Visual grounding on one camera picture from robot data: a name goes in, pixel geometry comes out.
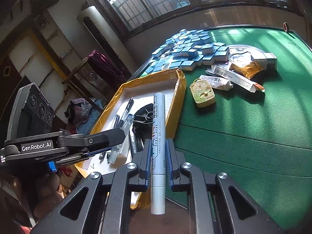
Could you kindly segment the person left hand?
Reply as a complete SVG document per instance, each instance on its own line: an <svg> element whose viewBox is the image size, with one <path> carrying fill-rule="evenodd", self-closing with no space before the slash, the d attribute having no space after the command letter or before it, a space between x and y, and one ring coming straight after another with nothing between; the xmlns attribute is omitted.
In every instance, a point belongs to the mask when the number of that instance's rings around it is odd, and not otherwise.
<svg viewBox="0 0 312 234"><path fill-rule="evenodd" d="M36 180L29 177L23 183L23 188L36 222L49 214L67 196L56 173L46 173Z"/></svg>

